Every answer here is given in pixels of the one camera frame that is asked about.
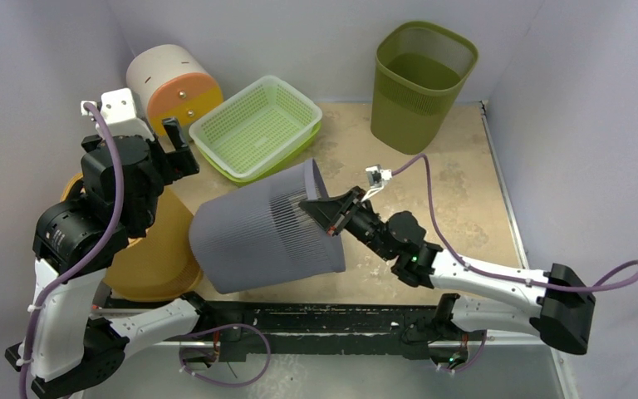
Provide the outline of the grey slatted waste basket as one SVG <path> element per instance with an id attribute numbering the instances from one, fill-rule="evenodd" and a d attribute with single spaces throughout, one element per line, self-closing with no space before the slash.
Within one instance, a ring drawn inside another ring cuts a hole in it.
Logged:
<path id="1" fill-rule="evenodd" d="M 341 238 L 300 208 L 328 193 L 313 158 L 207 201 L 189 227 L 204 277 L 221 294 L 342 273 Z"/>

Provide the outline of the yellow slatted waste basket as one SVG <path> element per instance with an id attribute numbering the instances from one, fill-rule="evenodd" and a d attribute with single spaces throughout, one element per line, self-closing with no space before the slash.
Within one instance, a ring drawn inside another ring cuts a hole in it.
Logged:
<path id="1" fill-rule="evenodd" d="M 130 239 L 106 270 L 103 283 L 133 302 L 163 302 L 194 290 L 203 271 L 192 254 L 193 214 L 170 187 L 159 197 L 155 223 L 142 239 Z"/>

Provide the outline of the olive green waste basket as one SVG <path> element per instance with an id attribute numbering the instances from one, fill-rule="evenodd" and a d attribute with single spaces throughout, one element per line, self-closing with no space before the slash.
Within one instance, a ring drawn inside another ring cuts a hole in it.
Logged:
<path id="1" fill-rule="evenodd" d="M 479 50 L 467 38 L 431 22 L 398 26 L 377 47 L 371 133 L 403 154 L 435 138 Z"/>

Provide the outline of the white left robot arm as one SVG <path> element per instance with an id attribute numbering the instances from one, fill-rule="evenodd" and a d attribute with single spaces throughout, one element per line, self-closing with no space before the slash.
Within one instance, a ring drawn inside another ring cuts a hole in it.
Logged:
<path id="1" fill-rule="evenodd" d="M 106 270 L 132 239 L 145 237 L 164 188 L 199 171 L 177 120 L 162 125 L 171 152 L 157 138 L 87 136 L 81 177 L 37 221 L 31 317 L 24 340 L 5 352 L 20 374 L 22 397 L 68 397 L 102 383 L 142 349 L 212 334 L 214 317 L 191 290 L 129 318 L 91 316 Z"/>

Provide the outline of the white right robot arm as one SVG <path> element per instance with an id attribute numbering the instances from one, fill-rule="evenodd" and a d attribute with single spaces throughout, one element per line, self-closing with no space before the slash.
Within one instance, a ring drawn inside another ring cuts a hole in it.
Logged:
<path id="1" fill-rule="evenodd" d="M 563 264 L 550 270 L 515 269 L 452 255 L 426 241 L 425 229 L 409 211 L 382 219 L 364 190 L 328 199 L 305 199 L 300 208 L 330 236 L 353 235 L 411 287 L 455 290 L 452 307 L 433 316 L 445 338 L 478 330 L 502 330 L 539 337 L 561 352 L 584 355 L 596 299 L 575 271 Z"/>

